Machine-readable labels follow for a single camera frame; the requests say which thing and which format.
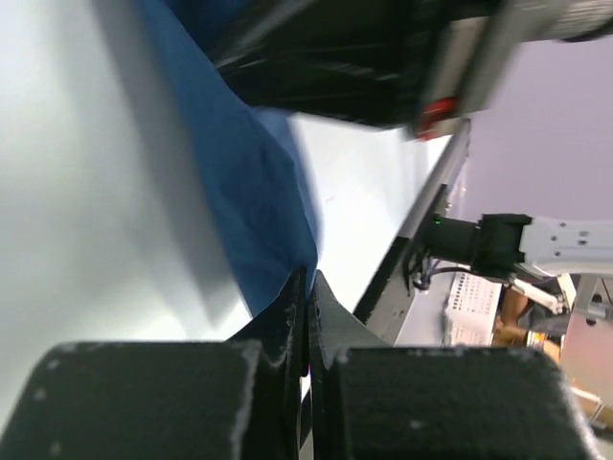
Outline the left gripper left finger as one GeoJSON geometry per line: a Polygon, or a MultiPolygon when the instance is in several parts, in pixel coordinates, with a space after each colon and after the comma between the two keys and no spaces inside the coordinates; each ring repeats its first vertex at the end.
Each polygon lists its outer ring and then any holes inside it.
{"type": "Polygon", "coordinates": [[[69,342],[29,375],[5,459],[295,459],[306,280],[220,342],[69,342]]]}

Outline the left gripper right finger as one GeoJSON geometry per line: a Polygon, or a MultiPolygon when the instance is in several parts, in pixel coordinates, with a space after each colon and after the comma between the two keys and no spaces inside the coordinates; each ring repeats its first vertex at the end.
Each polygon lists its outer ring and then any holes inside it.
{"type": "Polygon", "coordinates": [[[530,348],[394,348],[334,297],[308,305],[318,459],[597,459],[560,368],[530,348]]]}

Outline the dark blue paper napkin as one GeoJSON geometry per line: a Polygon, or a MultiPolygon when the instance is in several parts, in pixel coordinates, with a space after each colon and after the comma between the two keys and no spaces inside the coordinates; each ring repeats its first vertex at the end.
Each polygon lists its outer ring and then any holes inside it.
{"type": "Polygon", "coordinates": [[[137,6],[193,144],[205,195],[252,315],[303,266],[312,279],[320,228],[287,114],[252,108],[207,55],[246,1],[154,1],[137,6]]]}

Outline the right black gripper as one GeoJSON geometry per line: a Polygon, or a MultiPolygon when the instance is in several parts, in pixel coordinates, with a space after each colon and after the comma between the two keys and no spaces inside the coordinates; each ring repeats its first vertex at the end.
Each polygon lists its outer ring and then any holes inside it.
{"type": "Polygon", "coordinates": [[[462,118],[484,109],[519,45],[585,42],[611,33],[610,1],[502,1],[493,13],[452,20],[420,93],[414,136],[453,134],[462,118]]]}

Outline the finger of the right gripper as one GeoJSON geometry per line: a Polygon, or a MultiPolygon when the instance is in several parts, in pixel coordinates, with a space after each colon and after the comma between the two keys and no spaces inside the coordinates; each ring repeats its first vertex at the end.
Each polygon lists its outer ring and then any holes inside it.
{"type": "Polygon", "coordinates": [[[446,1],[250,1],[211,50],[246,103],[415,126],[446,1]]]}

